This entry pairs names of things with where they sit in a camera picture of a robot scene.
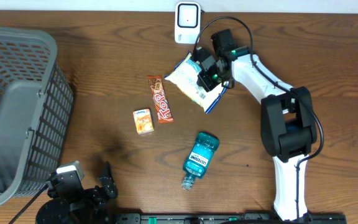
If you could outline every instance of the gray basket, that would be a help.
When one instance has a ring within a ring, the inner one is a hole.
[[[33,195],[60,161],[73,92],[45,32],[0,28],[0,205]]]

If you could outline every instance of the red wrapper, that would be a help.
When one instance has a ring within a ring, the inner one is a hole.
[[[167,96],[165,95],[164,87],[162,86],[162,78],[160,76],[149,76],[147,78],[149,79],[150,87],[153,92],[153,100],[155,110],[157,111],[158,122],[173,122],[171,110],[168,105]]]

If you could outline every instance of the wood grain surface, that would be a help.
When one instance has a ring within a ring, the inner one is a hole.
[[[202,23],[223,14],[204,13]],[[306,204],[312,212],[342,212],[358,223],[358,15],[230,14],[252,29],[255,49],[277,77],[306,86],[325,131],[321,155],[308,163]],[[0,11],[0,26],[40,29],[55,38],[58,62],[76,87],[76,103],[62,163],[79,160],[85,188],[98,184],[104,161],[112,164],[120,211],[244,213],[270,210],[275,197],[272,158],[260,140],[260,106],[241,85],[206,115],[174,84],[164,82],[175,122],[139,136],[132,112],[151,108],[147,75],[169,74],[191,49],[175,43],[174,13]],[[219,21],[200,42],[231,28]],[[181,189],[181,167],[199,131],[221,142],[208,173],[191,191]],[[30,198],[0,207],[7,223]],[[18,223],[34,223],[43,194]]]

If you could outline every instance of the teal bottle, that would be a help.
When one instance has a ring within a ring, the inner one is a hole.
[[[193,150],[185,160],[183,170],[186,172],[181,187],[190,190],[196,177],[202,179],[208,169],[209,163],[218,149],[219,140],[206,133],[199,133],[196,138]]]

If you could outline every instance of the white background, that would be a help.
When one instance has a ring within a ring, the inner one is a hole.
[[[0,9],[162,11],[173,12],[172,0],[0,0]],[[206,12],[358,13],[358,0],[198,0]]]

